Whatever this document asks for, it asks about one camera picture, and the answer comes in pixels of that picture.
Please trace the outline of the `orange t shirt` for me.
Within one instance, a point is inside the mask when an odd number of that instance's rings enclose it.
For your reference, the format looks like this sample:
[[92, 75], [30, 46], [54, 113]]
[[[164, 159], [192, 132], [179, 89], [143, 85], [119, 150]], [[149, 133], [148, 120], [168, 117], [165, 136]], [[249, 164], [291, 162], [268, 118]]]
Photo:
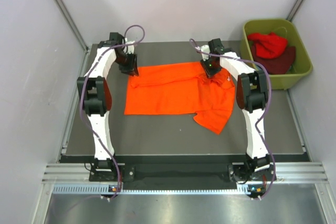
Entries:
[[208, 78], [199, 62], [139, 67], [129, 77], [126, 115], [193, 114], [200, 126], [221, 134], [233, 112], [235, 85], [221, 69]]

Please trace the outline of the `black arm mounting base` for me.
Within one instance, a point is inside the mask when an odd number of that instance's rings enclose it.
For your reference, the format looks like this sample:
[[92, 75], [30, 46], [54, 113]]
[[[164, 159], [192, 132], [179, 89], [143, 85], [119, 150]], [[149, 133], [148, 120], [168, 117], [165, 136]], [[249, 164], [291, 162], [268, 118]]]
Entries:
[[89, 164], [91, 182], [119, 180], [124, 190], [234, 189], [237, 183], [276, 179], [268, 156], [258, 161], [247, 155], [117, 155]]

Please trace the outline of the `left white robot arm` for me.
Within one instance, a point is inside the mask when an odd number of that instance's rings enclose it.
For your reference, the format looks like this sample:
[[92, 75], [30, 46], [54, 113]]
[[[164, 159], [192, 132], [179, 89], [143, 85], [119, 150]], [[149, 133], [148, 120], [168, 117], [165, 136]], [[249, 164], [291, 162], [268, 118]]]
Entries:
[[107, 180], [114, 180], [119, 174], [109, 128], [112, 95], [107, 77], [114, 63], [119, 65], [119, 70], [124, 74], [139, 75], [134, 44], [120, 33], [110, 33], [108, 40], [99, 42], [96, 57], [88, 72], [77, 79], [80, 116], [88, 120], [86, 124], [92, 131], [95, 145], [91, 172], [100, 172]]

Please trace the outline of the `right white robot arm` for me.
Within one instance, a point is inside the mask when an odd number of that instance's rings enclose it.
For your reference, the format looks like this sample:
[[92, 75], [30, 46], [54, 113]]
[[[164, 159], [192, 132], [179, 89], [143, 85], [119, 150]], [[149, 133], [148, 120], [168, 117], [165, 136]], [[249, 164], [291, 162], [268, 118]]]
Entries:
[[195, 49], [202, 55], [200, 63], [208, 78], [218, 75], [220, 70], [227, 70], [229, 77], [236, 80], [236, 103], [245, 118], [248, 144], [246, 161], [242, 168], [232, 171], [232, 177], [242, 181], [256, 180], [270, 168], [264, 133], [269, 98], [267, 74], [263, 69], [250, 67], [249, 60], [225, 48], [219, 38]]

